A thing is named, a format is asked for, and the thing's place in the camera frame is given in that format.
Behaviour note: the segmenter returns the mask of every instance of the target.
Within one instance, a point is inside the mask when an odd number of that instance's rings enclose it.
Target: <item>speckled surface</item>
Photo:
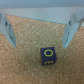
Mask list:
[[[16,48],[0,33],[0,84],[84,84],[84,28],[64,49],[65,25],[7,15]],[[40,48],[54,47],[57,62],[41,65]]]

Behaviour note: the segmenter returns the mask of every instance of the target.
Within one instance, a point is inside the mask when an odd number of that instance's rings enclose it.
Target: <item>box front face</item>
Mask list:
[[[42,48],[42,65],[54,64],[57,60],[54,47]]]

